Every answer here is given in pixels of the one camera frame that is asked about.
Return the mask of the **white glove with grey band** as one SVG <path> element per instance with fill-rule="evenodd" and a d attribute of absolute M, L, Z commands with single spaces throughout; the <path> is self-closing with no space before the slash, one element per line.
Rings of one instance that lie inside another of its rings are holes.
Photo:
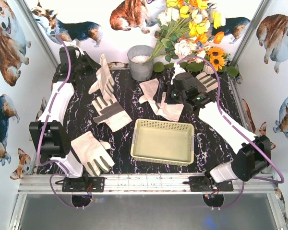
<path fill-rule="evenodd" d="M 98 113 L 93 121 L 97 124 L 105 123 L 112 132 L 116 132 L 132 122 L 130 116 L 114 96 L 109 101 L 98 96 L 92 101 L 92 105 Z"/>

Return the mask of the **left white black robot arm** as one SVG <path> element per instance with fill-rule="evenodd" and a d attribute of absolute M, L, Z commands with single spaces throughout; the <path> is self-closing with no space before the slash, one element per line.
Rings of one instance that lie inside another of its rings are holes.
<path fill-rule="evenodd" d="M 80 48 L 78 41 L 63 42 L 59 56 L 60 64 L 54 74 L 51 96 L 39 119 L 29 124 L 29 132 L 38 166 L 55 163 L 66 177 L 79 178 L 84 167 L 73 152 L 64 117 L 77 88 L 100 65 Z"/>

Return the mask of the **white glove green fingertips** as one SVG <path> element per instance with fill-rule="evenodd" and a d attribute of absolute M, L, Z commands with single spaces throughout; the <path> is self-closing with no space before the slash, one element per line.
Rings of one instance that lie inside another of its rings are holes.
<path fill-rule="evenodd" d="M 99 64 L 101 67 L 96 72 L 96 82 L 90 87 L 88 93 L 92 94 L 100 90 L 104 100 L 110 101 L 114 96 L 113 87 L 115 82 L 110 73 L 105 54 L 101 55 Z"/>

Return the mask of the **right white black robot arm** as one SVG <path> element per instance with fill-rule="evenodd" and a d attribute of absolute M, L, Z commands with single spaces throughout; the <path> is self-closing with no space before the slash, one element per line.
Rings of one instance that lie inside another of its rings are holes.
<path fill-rule="evenodd" d="M 271 141 L 266 135 L 256 135 L 231 118 L 219 105 L 219 98 L 212 93 L 218 88 L 218 79 L 199 74 L 192 76 L 174 64 L 171 81 L 160 81 L 154 100 L 160 105 L 182 105 L 213 128 L 233 149 L 232 160 L 208 170 L 208 177 L 215 183 L 240 179 L 244 182 L 258 178 L 258 173 L 271 161 Z"/>

